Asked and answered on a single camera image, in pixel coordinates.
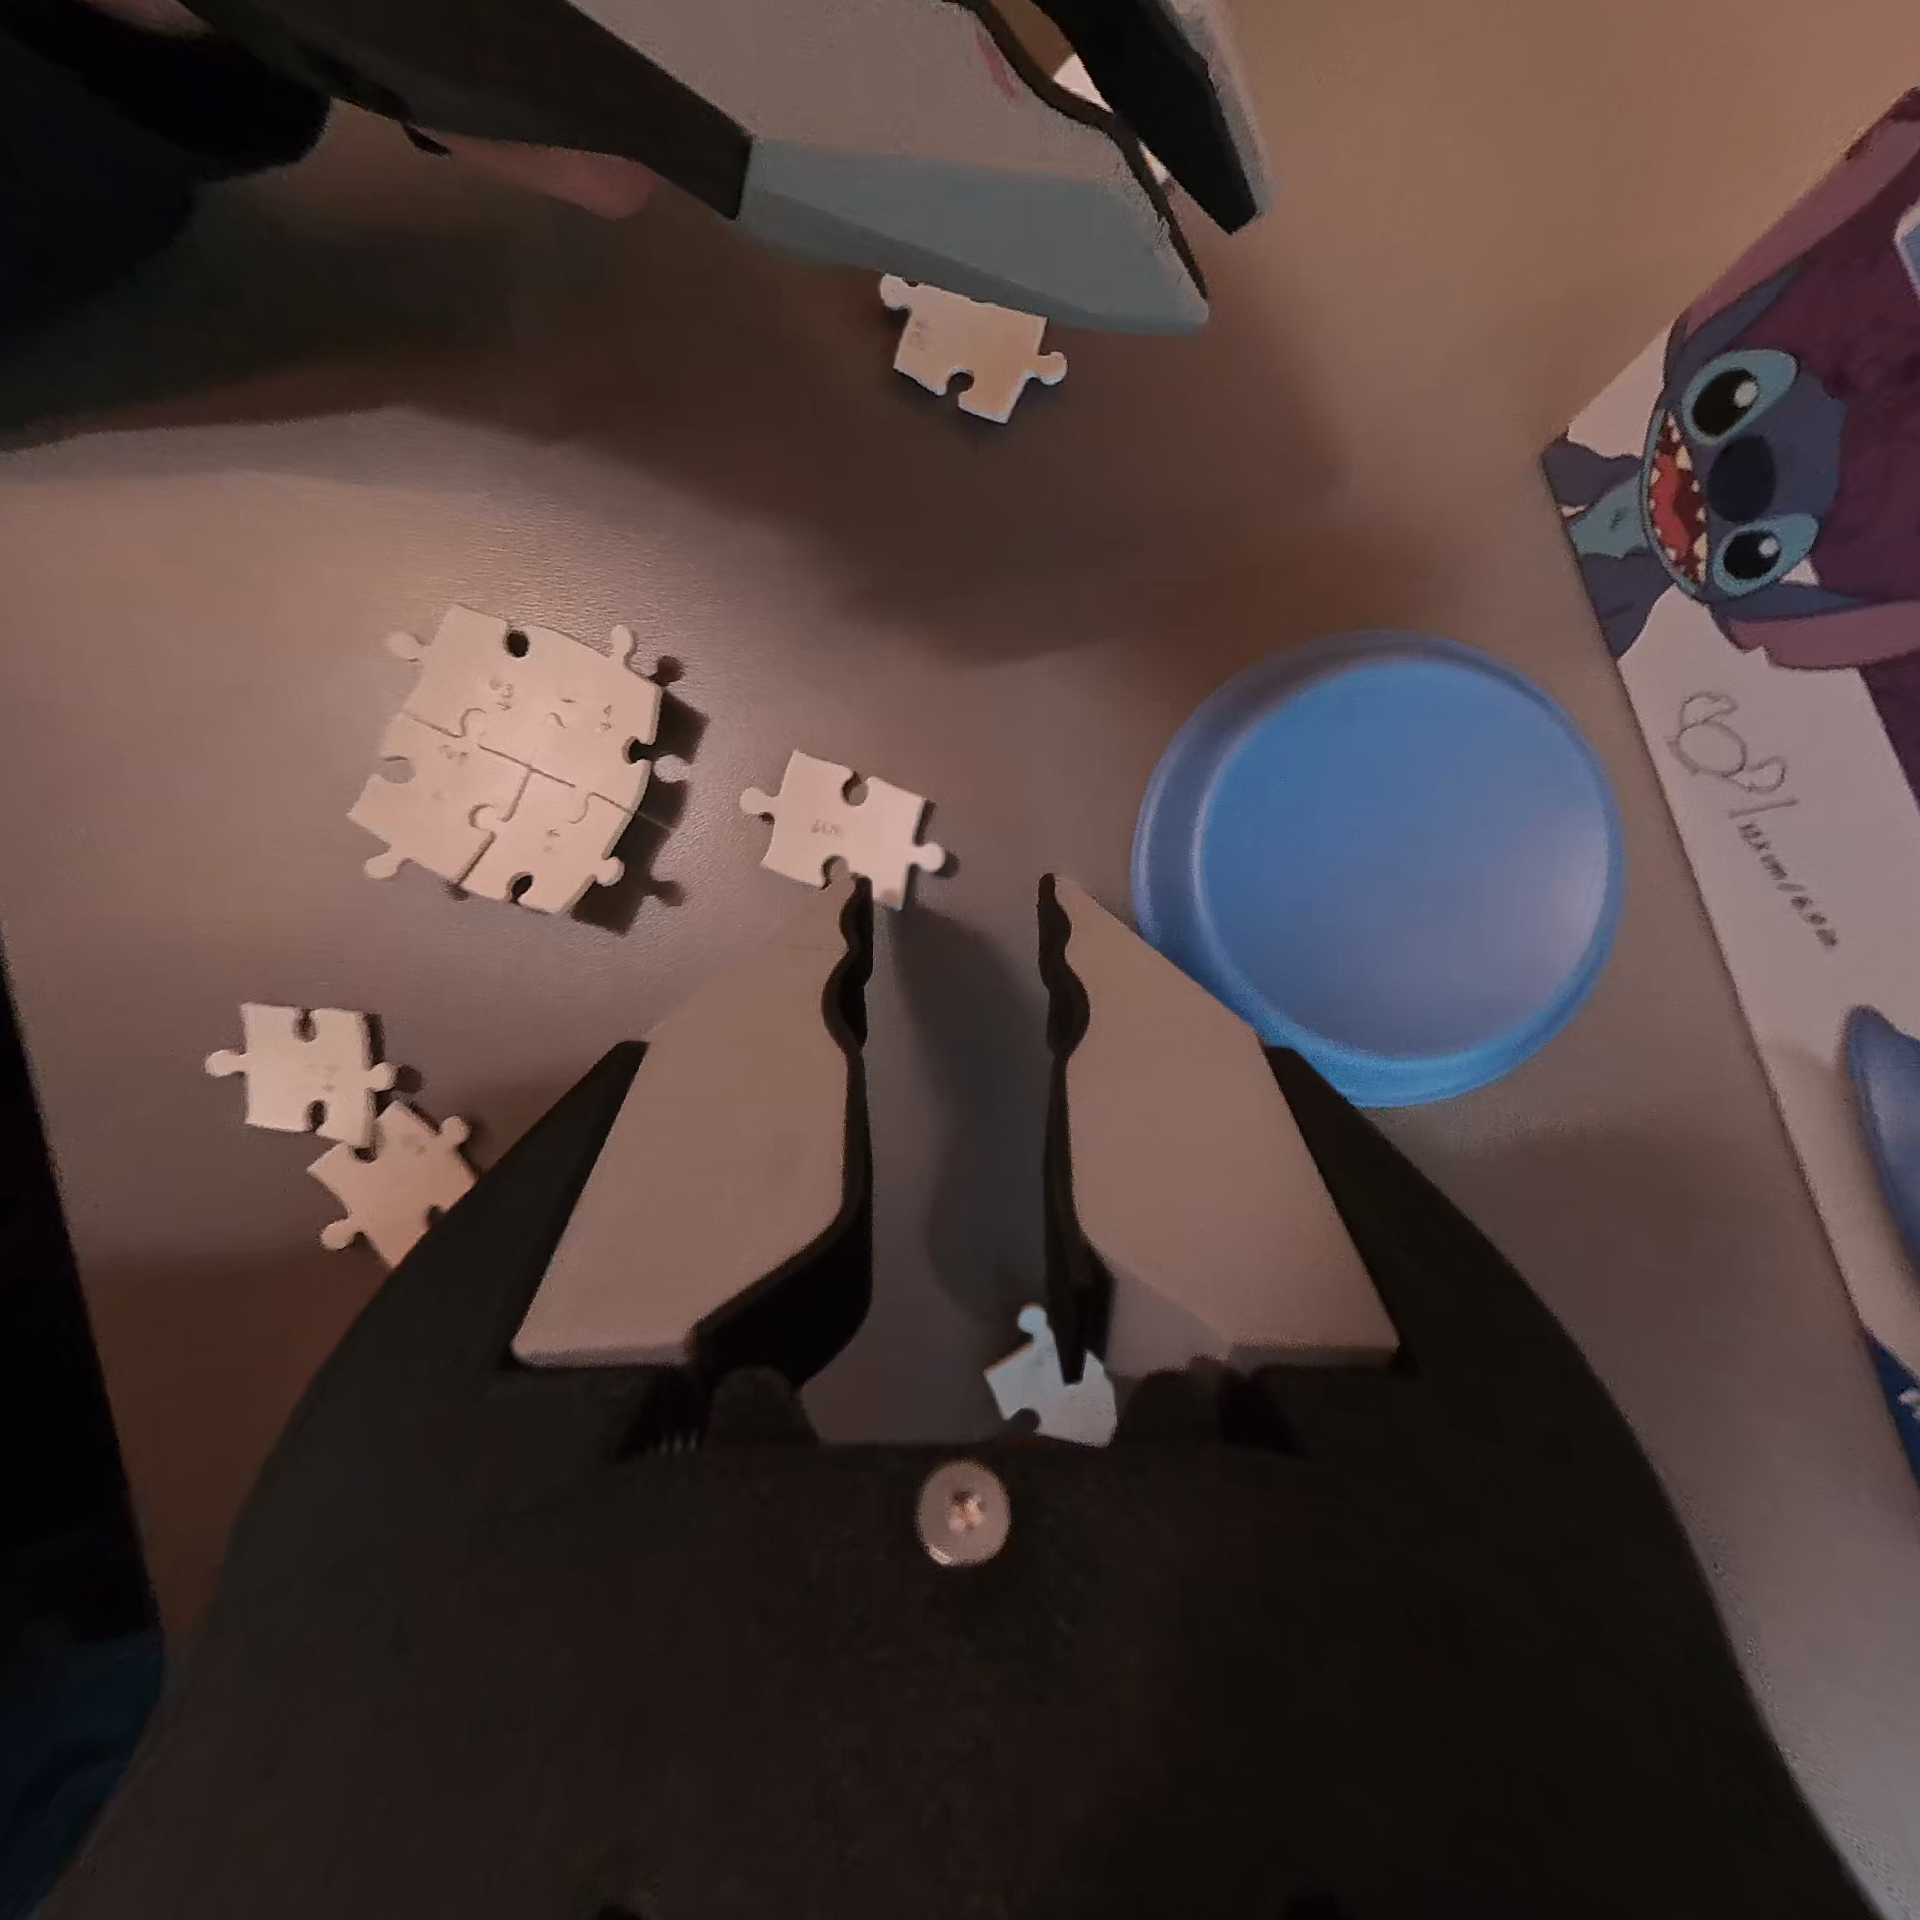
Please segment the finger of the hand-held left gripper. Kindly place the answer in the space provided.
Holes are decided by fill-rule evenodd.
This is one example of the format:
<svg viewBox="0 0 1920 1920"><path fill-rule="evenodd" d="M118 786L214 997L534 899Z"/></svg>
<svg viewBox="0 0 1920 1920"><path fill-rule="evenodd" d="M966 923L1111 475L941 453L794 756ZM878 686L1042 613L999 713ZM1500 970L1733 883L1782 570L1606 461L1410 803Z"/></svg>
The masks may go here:
<svg viewBox="0 0 1920 1920"><path fill-rule="evenodd" d="M1070 6L1070 46L1134 141L1225 234L1274 189L1235 20L1223 2Z"/></svg>
<svg viewBox="0 0 1920 1920"><path fill-rule="evenodd" d="M1140 140L999 4L606 2L600 25L741 138L645 165L752 238L1077 328L1193 333L1203 270Z"/></svg>

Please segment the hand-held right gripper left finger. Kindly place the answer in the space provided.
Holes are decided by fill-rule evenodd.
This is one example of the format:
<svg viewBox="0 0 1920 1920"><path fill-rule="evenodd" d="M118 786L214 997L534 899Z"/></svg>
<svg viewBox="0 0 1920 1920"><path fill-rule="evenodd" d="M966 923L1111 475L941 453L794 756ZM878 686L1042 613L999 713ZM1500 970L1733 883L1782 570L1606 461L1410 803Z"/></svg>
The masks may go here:
<svg viewBox="0 0 1920 1920"><path fill-rule="evenodd" d="M839 878L642 1039L513 1356L817 1379L872 1301L874 899Z"/></svg>

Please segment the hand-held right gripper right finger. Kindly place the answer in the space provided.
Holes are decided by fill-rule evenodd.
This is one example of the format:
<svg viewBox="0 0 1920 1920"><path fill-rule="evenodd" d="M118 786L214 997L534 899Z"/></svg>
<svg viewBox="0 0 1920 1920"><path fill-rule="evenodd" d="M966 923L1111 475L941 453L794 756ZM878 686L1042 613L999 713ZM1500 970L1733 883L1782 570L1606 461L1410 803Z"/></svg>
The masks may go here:
<svg viewBox="0 0 1920 1920"><path fill-rule="evenodd" d="M1398 1331L1259 1032L1069 876L1038 883L1038 968L1066 1377L1390 1362Z"/></svg>

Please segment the white puzzle piece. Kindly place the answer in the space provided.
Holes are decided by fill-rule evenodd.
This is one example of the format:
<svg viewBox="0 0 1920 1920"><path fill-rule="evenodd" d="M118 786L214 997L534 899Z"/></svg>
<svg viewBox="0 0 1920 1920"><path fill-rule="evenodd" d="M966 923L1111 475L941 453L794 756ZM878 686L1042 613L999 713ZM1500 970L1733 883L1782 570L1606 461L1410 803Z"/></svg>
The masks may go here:
<svg viewBox="0 0 1920 1920"><path fill-rule="evenodd" d="M927 840L925 794L794 750L775 792L748 786L741 814L771 827L763 867L823 889L835 864L868 883L877 905L901 909L914 876L948 870L948 849Z"/></svg>
<svg viewBox="0 0 1920 1920"><path fill-rule="evenodd" d="M1078 1377L1069 1379L1042 1303L1021 1307L1018 1329L1021 1344L983 1375L1003 1421L1055 1441L1107 1448L1117 1435L1121 1408L1103 1358L1089 1351Z"/></svg>
<svg viewBox="0 0 1920 1920"><path fill-rule="evenodd" d="M366 1014L247 1002L243 1045L205 1057L210 1078L247 1082L247 1123L277 1134L368 1148L378 1101L396 1090L396 1064L375 1057Z"/></svg>
<svg viewBox="0 0 1920 1920"><path fill-rule="evenodd" d="M1032 383L1053 389L1069 375L1066 353L1044 345L1038 314L895 274L878 275L877 296L901 322L893 369L931 395L961 381L956 406L972 419L1005 426Z"/></svg>
<svg viewBox="0 0 1920 1920"><path fill-rule="evenodd" d="M462 1115L432 1119L403 1099L382 1106L371 1143L334 1143L307 1167L338 1206L320 1231L323 1246L342 1252L362 1241L395 1270L474 1187L469 1140Z"/></svg>

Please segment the assembled white puzzle pieces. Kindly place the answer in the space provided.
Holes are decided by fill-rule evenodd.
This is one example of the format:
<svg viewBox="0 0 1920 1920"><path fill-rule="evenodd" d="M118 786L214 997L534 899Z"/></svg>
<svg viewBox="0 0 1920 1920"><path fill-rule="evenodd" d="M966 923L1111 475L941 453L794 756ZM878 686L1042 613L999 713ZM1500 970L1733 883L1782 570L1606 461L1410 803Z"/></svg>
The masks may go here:
<svg viewBox="0 0 1920 1920"><path fill-rule="evenodd" d="M387 651L415 679L349 810L377 844L373 881L413 867L566 917L623 880L665 703L629 626L588 642L452 606L428 636L387 636Z"/></svg>

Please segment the cartoon print puzzle box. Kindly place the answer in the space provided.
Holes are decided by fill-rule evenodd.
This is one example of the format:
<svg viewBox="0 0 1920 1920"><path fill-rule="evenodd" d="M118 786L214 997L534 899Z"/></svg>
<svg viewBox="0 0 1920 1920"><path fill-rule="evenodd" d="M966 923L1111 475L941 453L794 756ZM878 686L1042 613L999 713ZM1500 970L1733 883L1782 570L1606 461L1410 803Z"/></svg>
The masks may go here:
<svg viewBox="0 0 1920 1920"><path fill-rule="evenodd" d="M1918 94L1543 468L1918 1467Z"/></svg>

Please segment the person's left hand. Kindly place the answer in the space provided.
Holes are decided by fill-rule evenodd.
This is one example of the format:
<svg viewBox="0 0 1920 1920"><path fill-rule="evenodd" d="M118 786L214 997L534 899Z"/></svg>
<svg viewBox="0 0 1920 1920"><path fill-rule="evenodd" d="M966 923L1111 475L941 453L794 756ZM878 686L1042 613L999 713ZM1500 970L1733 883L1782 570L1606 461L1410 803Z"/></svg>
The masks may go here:
<svg viewBox="0 0 1920 1920"><path fill-rule="evenodd" d="M541 194L609 221L626 221L651 204L661 180L637 160L553 145L424 134L435 148L488 180Z"/></svg>

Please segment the blue round plastic stand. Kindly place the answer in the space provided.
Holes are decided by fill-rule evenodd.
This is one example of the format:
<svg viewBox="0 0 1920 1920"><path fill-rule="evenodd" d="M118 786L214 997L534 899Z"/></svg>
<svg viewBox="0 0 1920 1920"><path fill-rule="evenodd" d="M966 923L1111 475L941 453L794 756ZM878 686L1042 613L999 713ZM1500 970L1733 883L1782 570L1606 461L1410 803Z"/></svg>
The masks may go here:
<svg viewBox="0 0 1920 1920"><path fill-rule="evenodd" d="M1288 646L1210 692L1136 816L1140 938L1363 1109L1484 1090L1609 968L1625 832L1568 712L1443 636Z"/></svg>

